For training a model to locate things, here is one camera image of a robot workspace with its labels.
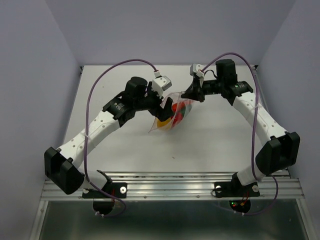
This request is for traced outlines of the yellow lemon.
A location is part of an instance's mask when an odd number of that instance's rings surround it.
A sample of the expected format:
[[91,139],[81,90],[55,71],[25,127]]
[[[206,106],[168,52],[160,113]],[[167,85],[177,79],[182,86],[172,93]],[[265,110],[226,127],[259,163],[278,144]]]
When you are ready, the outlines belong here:
[[172,119],[168,118],[165,121],[160,121],[158,118],[156,119],[156,128],[161,130],[167,130],[171,128]]

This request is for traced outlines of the red bell pepper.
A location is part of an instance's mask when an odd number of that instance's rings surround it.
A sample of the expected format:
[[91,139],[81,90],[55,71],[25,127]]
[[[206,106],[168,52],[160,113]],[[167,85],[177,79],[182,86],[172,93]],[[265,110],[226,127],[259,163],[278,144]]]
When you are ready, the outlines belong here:
[[186,112],[186,104],[184,102],[174,103],[172,105],[172,111],[174,112],[174,116],[172,117],[171,127],[174,128],[183,120]]

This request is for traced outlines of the dark green cucumber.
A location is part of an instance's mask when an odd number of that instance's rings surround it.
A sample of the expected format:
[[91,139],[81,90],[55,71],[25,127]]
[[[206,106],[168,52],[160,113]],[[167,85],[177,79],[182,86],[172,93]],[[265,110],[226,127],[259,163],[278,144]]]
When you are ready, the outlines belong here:
[[185,118],[189,113],[190,111],[192,110],[193,108],[193,105],[192,104],[187,104],[185,105],[182,109],[181,109],[181,114],[182,116]]

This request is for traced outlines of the clear pink-dotted zip bag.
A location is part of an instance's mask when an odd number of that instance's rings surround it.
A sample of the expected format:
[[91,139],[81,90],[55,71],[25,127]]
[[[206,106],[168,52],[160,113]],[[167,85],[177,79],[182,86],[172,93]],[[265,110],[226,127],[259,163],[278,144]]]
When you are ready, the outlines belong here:
[[160,130],[169,131],[177,127],[191,112],[194,100],[181,97],[182,92],[172,92],[168,94],[161,103],[161,107],[168,106],[167,102],[171,103],[171,115],[165,121],[160,121],[157,117],[154,119],[149,132]]

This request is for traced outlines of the orange carrot with leaves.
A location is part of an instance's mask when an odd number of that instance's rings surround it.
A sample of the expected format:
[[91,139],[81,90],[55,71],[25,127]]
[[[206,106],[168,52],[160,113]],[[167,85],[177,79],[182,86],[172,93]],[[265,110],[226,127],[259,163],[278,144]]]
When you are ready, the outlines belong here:
[[178,106],[182,108],[182,107],[186,107],[188,105],[192,105],[193,103],[194,103],[194,100],[181,98],[178,102]]

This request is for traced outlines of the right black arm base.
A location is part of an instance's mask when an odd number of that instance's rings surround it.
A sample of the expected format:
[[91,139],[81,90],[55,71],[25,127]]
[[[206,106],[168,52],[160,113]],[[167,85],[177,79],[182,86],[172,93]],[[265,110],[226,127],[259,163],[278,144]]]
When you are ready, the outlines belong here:
[[229,198],[229,206],[236,213],[245,215],[251,209],[250,198],[260,196],[258,183],[254,181],[242,185],[234,173],[230,181],[218,181],[213,184],[211,195],[216,198]]

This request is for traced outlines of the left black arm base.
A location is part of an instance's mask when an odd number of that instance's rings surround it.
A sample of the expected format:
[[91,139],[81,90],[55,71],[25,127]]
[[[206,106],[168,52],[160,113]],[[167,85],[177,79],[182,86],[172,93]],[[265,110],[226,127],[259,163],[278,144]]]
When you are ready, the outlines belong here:
[[123,214],[127,210],[124,199],[127,197],[126,182],[107,183],[101,190],[83,189],[82,199],[93,200],[92,209],[96,216],[111,218]]

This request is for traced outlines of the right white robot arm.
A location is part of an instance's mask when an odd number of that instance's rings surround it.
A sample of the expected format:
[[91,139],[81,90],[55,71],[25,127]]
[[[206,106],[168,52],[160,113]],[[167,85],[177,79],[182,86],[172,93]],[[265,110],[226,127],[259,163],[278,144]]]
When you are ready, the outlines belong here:
[[252,127],[253,136],[258,137],[262,148],[254,154],[250,166],[235,173],[230,182],[231,192],[242,195],[248,190],[249,184],[293,166],[297,161],[301,139],[296,132],[288,132],[272,118],[246,81],[238,81],[233,60],[218,60],[215,66],[216,79],[205,80],[203,65],[191,65],[193,80],[181,97],[203,102],[207,95],[220,94]]

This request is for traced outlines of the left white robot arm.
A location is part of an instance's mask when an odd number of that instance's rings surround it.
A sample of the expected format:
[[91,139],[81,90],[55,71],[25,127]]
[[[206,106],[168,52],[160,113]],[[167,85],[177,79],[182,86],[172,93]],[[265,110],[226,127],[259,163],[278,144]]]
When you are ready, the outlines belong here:
[[165,121],[173,116],[172,99],[164,106],[163,93],[172,86],[166,76],[148,82],[134,76],[125,89],[112,98],[98,115],[85,121],[84,129],[57,149],[49,147],[44,152],[44,172],[65,194],[70,195],[88,182],[88,172],[79,167],[88,166],[88,155],[107,136],[131,120],[136,112],[148,111],[152,116]]

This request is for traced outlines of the aluminium rail frame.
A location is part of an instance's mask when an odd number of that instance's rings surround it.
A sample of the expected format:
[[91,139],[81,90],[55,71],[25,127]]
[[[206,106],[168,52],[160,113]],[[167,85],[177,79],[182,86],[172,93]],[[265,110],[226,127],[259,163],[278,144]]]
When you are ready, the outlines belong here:
[[[238,81],[258,96],[254,73],[235,66]],[[92,122],[133,76],[152,81],[147,65],[83,67],[64,143]],[[154,117],[139,111],[87,156],[85,182],[72,194],[44,182],[33,240],[316,240],[317,232],[298,179],[288,168],[257,180],[260,196],[242,215],[229,198],[211,195],[215,182],[229,182],[249,167],[262,144],[246,119],[220,94],[206,95],[169,131],[149,132]],[[126,211],[95,215],[83,189],[127,183]]]

